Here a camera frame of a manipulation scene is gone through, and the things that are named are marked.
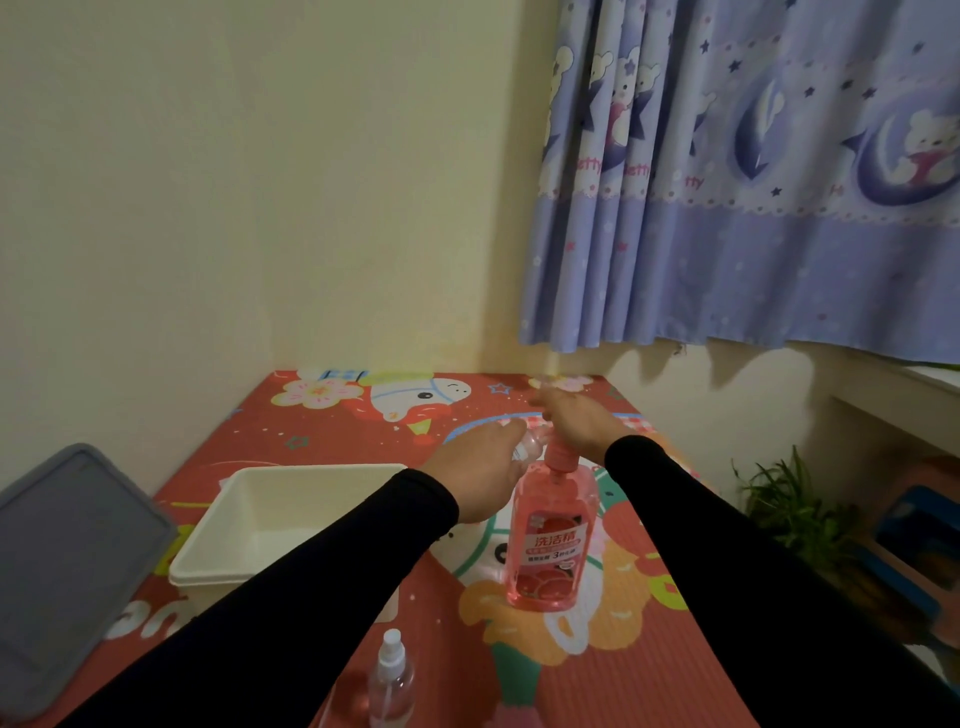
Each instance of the star print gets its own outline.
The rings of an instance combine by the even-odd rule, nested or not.
[[[283,445],[288,449],[305,448],[310,444],[309,437],[291,437]]]

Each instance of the spray bottle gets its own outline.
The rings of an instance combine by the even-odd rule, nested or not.
[[[403,728],[414,712],[414,666],[400,641],[400,630],[383,633],[376,667],[367,684],[371,728]]]

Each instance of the cartoon curtain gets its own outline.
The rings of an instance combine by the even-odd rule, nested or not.
[[[960,3],[563,0],[520,340],[960,363]]]

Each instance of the bottle label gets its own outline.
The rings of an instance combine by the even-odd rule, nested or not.
[[[580,515],[536,511],[527,520],[516,590],[533,599],[562,599],[573,590],[587,552]]]

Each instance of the red play mat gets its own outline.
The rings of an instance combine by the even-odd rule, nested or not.
[[[681,459],[602,377],[554,383],[586,392]],[[440,442],[479,423],[539,422],[526,403],[539,386],[523,375],[273,372],[156,495],[180,525],[180,539],[54,707],[26,725],[55,725],[190,619],[166,571],[221,481],[235,471],[336,463],[416,467]],[[359,689],[383,632],[395,626],[418,671],[411,728],[754,726],[630,504],[603,469],[596,474],[603,513],[574,609],[542,615],[507,606],[497,570],[509,506],[486,523],[457,526],[404,580],[398,617],[371,629],[316,722],[366,725]],[[734,569],[731,564],[725,598],[735,598]]]

